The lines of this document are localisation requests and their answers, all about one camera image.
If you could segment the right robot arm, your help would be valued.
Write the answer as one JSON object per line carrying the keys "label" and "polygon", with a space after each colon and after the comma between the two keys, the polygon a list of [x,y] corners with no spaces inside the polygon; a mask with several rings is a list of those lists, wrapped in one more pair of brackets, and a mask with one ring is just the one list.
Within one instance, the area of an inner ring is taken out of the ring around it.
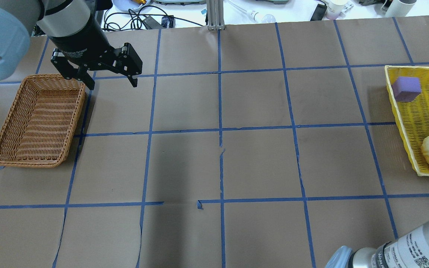
{"label": "right robot arm", "polygon": [[429,268],[429,221],[379,248],[341,246],[327,268]]}

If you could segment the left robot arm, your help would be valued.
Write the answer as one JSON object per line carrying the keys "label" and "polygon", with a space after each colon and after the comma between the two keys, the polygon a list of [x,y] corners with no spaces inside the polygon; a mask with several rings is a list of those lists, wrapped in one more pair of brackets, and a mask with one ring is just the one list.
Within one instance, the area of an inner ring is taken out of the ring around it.
{"label": "left robot arm", "polygon": [[62,78],[94,89],[89,71],[124,75],[138,84],[143,62],[130,43],[110,45],[85,0],[0,0],[0,81],[13,75],[38,26],[53,42],[53,66]]}

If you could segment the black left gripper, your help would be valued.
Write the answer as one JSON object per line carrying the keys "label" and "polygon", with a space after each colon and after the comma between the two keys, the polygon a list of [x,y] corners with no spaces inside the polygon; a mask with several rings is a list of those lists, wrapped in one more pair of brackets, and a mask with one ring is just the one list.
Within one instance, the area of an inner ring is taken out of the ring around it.
{"label": "black left gripper", "polygon": [[56,46],[51,62],[63,78],[75,79],[93,90],[95,81],[88,74],[91,68],[124,75],[137,87],[143,61],[129,42],[120,48],[112,47],[97,20],[89,19],[80,31],[70,36],[50,39]]}

